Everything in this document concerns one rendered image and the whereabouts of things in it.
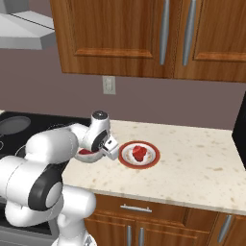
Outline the red rimmed white plate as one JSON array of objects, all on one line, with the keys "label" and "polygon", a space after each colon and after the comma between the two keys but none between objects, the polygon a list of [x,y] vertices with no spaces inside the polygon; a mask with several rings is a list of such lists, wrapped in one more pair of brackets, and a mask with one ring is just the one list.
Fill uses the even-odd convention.
[{"label": "red rimmed white plate", "polygon": [[[133,156],[133,149],[136,145],[145,147],[147,149],[147,153],[143,159],[143,161],[135,160]],[[119,161],[125,166],[132,169],[147,169],[153,167],[160,160],[160,151],[159,149],[146,141],[130,141],[126,142],[119,148],[118,154]]]}]

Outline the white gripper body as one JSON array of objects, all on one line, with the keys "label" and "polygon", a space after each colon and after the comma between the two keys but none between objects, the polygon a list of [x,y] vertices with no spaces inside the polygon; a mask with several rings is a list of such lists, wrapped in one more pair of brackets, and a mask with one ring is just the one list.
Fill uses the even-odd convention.
[{"label": "white gripper body", "polygon": [[113,137],[110,137],[104,144],[102,151],[109,159],[116,160],[118,158],[119,145]]}]

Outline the white bowl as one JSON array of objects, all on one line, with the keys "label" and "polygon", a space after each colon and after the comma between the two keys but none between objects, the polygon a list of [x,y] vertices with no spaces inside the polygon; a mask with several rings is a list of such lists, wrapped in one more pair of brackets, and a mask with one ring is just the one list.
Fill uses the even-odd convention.
[{"label": "white bowl", "polygon": [[80,155],[79,151],[77,152],[75,159],[81,162],[94,163],[103,157],[103,154],[100,151],[92,152],[92,155]]}]

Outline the wooden drawer front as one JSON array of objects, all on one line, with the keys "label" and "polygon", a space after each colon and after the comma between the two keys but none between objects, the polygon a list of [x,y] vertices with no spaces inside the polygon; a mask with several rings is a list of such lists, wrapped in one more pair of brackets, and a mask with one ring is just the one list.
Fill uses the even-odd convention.
[{"label": "wooden drawer front", "polygon": [[[148,201],[140,201],[102,194],[96,195],[96,202],[96,208],[98,210],[106,210],[113,213],[132,215],[136,217],[166,220],[174,223],[182,223],[185,216],[184,208],[161,203],[153,203]],[[152,213],[122,209],[120,205],[124,204],[126,204],[127,206],[135,206],[140,208],[148,207],[152,210]]]}]

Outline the black hob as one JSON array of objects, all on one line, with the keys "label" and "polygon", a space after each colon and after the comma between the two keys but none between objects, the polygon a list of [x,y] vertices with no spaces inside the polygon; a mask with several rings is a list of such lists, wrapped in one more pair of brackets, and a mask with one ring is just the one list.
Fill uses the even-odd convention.
[{"label": "black hob", "polygon": [[16,227],[49,221],[62,211],[62,172],[78,151],[74,123],[87,119],[5,111],[0,122],[26,116],[30,126],[14,135],[0,135],[0,197],[6,200],[5,216]]}]

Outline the wooden wall cupboard door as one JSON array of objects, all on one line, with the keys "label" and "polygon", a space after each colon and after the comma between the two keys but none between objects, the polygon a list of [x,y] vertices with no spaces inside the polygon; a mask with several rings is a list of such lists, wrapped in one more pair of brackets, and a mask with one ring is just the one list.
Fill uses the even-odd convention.
[{"label": "wooden wall cupboard door", "polygon": [[179,0],[170,0],[169,36],[160,65],[164,0],[50,0],[64,73],[170,78]]},{"label": "wooden wall cupboard door", "polygon": [[176,79],[246,83],[246,0],[196,0],[194,34],[183,66],[190,0],[182,0]]}]

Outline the white wall socket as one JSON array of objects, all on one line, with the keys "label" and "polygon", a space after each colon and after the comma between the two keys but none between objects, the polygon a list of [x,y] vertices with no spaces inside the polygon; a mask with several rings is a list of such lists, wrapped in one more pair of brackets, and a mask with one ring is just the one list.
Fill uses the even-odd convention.
[{"label": "white wall socket", "polygon": [[115,95],[115,77],[114,76],[104,76],[103,77],[103,93]]}]

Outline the dark grey pan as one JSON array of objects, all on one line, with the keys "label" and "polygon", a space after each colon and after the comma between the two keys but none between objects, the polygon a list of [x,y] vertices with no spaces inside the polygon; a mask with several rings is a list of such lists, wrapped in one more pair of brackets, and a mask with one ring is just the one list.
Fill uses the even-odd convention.
[{"label": "dark grey pan", "polygon": [[0,135],[14,135],[27,129],[31,120],[26,116],[13,116],[0,122]]}]

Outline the grey range hood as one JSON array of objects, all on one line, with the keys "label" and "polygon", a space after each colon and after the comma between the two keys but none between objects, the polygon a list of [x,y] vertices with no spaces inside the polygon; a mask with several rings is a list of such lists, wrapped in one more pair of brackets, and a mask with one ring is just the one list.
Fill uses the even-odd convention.
[{"label": "grey range hood", "polygon": [[29,0],[0,0],[0,49],[43,50],[56,43],[53,19],[29,10]]}]

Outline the grey oven front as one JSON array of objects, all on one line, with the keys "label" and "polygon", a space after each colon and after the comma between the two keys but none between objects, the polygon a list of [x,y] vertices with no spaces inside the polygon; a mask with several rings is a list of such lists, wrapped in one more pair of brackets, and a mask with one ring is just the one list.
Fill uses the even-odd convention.
[{"label": "grey oven front", "polygon": [[12,226],[5,217],[6,200],[0,197],[0,246],[51,246],[59,235],[55,219],[31,227]]}]

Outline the wooden base cupboard door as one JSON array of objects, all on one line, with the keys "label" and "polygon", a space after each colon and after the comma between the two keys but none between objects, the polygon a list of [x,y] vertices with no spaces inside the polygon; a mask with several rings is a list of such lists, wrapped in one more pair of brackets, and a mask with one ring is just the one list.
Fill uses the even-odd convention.
[{"label": "wooden base cupboard door", "polygon": [[[218,243],[217,237],[227,215],[231,215],[233,219],[223,242]],[[219,213],[210,233],[208,246],[246,246],[246,216]]]},{"label": "wooden base cupboard door", "polygon": [[144,228],[144,246],[207,246],[209,241],[206,232],[139,221],[135,225],[136,246],[140,228]]},{"label": "wooden base cupboard door", "polygon": [[97,246],[127,246],[127,226],[132,226],[132,246],[135,245],[135,220],[95,214],[85,224]]}]

